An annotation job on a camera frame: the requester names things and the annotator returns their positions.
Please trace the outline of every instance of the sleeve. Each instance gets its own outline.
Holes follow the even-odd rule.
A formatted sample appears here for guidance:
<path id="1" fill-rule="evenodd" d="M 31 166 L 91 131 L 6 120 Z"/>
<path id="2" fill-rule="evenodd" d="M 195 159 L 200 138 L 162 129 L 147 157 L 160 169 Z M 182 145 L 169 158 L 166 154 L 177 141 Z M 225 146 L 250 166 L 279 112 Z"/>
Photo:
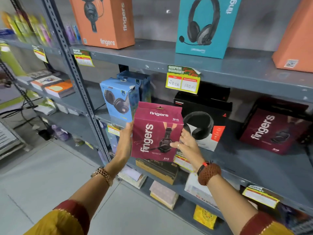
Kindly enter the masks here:
<path id="1" fill-rule="evenodd" d="M 47 213 L 24 235 L 87 235 L 90 219 L 85 207 L 66 200 Z"/>
<path id="2" fill-rule="evenodd" d="M 243 227 L 240 235 L 293 235 L 293 232 L 267 213 L 258 212 Z"/>

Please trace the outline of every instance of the qr code sticker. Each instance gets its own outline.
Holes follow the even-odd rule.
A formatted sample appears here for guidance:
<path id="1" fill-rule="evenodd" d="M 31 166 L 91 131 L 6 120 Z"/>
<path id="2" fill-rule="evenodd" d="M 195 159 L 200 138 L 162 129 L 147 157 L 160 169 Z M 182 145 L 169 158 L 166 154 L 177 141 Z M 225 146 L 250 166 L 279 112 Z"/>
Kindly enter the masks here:
<path id="1" fill-rule="evenodd" d="M 285 68 L 294 68 L 298 62 L 299 62 L 299 60 L 288 59 L 284 67 Z"/>

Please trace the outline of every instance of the maroon sleeve cuff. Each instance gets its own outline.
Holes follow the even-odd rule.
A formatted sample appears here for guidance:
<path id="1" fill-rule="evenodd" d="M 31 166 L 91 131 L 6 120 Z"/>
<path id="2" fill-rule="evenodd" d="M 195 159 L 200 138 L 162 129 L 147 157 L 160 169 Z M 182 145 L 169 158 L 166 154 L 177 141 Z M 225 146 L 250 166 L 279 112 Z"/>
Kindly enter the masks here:
<path id="1" fill-rule="evenodd" d="M 54 210 L 66 210 L 80 223 L 84 235 L 87 235 L 90 225 L 90 218 L 86 208 L 74 200 L 65 200 L 60 203 Z"/>
<path id="2" fill-rule="evenodd" d="M 258 212 L 243 227 L 240 235 L 259 235 L 272 222 L 273 218 L 264 212 Z"/>

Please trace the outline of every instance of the person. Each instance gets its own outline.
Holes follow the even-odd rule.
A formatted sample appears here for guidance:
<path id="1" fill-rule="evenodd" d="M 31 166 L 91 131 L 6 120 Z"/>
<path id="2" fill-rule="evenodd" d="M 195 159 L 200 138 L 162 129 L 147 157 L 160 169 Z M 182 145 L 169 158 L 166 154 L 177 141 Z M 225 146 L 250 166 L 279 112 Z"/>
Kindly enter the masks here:
<path id="1" fill-rule="evenodd" d="M 68 200 L 46 214 L 25 235 L 86 235 L 90 220 L 109 186 L 130 157 L 131 134 L 132 123 L 127 123 L 120 131 L 119 143 L 112 161 L 104 168 L 98 169 L 88 182 Z M 180 141 L 172 142 L 171 147 L 181 150 L 195 170 L 200 171 L 199 183 L 207 185 L 234 235 L 293 234 L 268 214 L 254 208 L 221 177 L 221 169 L 218 165 L 205 162 L 195 139 L 188 131 L 183 129 Z"/>

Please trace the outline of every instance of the brown scrunchie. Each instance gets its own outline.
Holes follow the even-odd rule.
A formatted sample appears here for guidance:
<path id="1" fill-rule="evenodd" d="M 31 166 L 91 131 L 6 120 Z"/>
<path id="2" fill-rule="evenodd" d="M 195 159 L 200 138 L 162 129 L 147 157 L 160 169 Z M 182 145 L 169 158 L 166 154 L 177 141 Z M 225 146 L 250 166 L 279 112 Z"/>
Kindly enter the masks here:
<path id="1" fill-rule="evenodd" d="M 209 180 L 212 178 L 212 176 L 215 176 L 221 173 L 222 171 L 219 165 L 215 163 L 210 163 L 209 165 L 204 167 L 203 170 L 199 173 L 198 182 L 200 185 L 206 186 Z"/>

